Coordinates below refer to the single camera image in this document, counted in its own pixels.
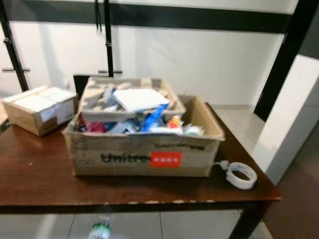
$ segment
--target black pole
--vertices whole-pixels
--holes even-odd
[[[112,38],[111,38],[111,11],[109,0],[104,0],[104,24],[106,35],[106,51],[108,55],[109,77],[114,77],[113,56],[112,56]]]
[[[23,68],[21,66],[19,55],[18,55],[18,52],[17,52],[16,47],[15,47],[11,28],[9,25],[9,20],[6,16],[5,8],[4,8],[2,0],[0,0],[0,21],[1,21],[2,29],[3,29],[4,36],[5,36],[5,39],[3,42],[5,43],[6,48],[8,50],[9,57],[11,59],[12,65],[13,65],[13,69],[16,72],[16,76],[18,77],[22,91],[27,91],[27,90],[29,90],[29,87],[28,87],[28,84],[26,82],[26,79],[25,79],[25,76],[23,73]]]
[[[299,0],[296,6],[286,36],[254,110],[254,113],[263,121],[267,120],[273,109],[318,6],[318,0]]]

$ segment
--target red label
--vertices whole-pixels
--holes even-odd
[[[153,168],[179,168],[181,152],[152,152],[151,167]]]

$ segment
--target white paper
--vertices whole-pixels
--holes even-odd
[[[56,118],[58,124],[64,123],[74,116],[73,100],[68,100],[56,105]]]
[[[57,87],[52,87],[43,92],[40,92],[38,95],[56,102],[62,102],[74,97],[76,94],[70,91],[59,89]]]
[[[169,103],[169,100],[154,89],[117,90],[115,99],[129,112],[154,109]]]
[[[46,122],[49,119],[56,117],[56,106],[52,106],[46,110],[41,111],[40,115],[43,122]]]
[[[55,101],[37,96],[27,96],[14,102],[16,105],[25,107],[35,112],[40,112],[56,104]]]

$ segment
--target white tape roll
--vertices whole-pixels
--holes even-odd
[[[257,180],[257,174],[248,165],[243,163],[237,163],[237,162],[229,164],[227,160],[216,162],[214,164],[218,164],[221,166],[223,170],[226,170],[226,180],[230,182],[232,185],[234,185],[235,187],[248,190],[255,185],[255,182]],[[241,179],[237,177],[233,173],[236,171],[246,175],[249,178],[249,180],[245,180],[245,179]]]

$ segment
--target blue package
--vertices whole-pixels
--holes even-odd
[[[168,107],[168,104],[160,105],[160,107],[158,107],[154,113],[147,116],[144,121],[142,132],[147,132],[152,127],[152,125],[161,118],[161,114],[167,107]]]

